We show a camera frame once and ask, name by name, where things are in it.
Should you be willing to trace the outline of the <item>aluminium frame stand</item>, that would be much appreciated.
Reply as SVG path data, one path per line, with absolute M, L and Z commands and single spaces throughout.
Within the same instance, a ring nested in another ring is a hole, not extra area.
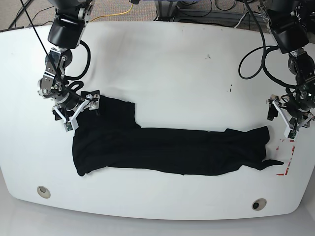
M 157 20 L 201 24 L 235 23 L 246 12 L 242 0 L 156 0 Z

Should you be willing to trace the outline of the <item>right table grommet hole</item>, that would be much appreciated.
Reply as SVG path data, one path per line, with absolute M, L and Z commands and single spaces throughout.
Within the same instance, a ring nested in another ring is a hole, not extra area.
M 252 204 L 252 209 L 255 211 L 260 211 L 266 207 L 267 200 L 264 198 L 257 199 Z

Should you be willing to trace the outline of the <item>left table grommet hole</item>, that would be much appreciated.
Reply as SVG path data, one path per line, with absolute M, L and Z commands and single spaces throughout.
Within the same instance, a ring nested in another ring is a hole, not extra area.
M 50 191 L 44 186 L 38 186 L 37 193 L 39 194 L 39 196 L 41 196 L 44 199 L 48 199 L 51 197 Z

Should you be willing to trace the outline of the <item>red tape rectangle marking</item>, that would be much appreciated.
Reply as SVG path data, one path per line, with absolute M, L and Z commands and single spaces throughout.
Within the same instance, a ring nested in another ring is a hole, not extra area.
M 276 176 L 286 176 L 290 168 L 292 158 L 294 156 L 296 142 L 291 139 L 280 139 L 276 148 L 275 159 L 283 162 L 282 165 L 277 166 Z

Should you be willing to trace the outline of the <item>table grommet hole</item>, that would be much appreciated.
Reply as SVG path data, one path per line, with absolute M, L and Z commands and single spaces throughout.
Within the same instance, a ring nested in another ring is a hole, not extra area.
M 267 200 L 264 198 L 257 199 L 252 204 L 252 209 L 255 211 L 260 211 L 266 207 Z
M 37 193 L 39 194 L 39 196 L 41 196 L 44 199 L 48 199 L 51 197 L 50 191 L 44 186 L 38 186 Z

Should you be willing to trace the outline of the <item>black t-shirt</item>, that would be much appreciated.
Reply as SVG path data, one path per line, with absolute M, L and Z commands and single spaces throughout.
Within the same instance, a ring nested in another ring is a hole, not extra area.
M 266 126 L 247 132 L 143 128 L 132 102 L 102 96 L 99 108 L 101 116 L 85 110 L 77 118 L 72 156 L 79 176 L 105 167 L 219 176 L 283 164 L 266 157 Z

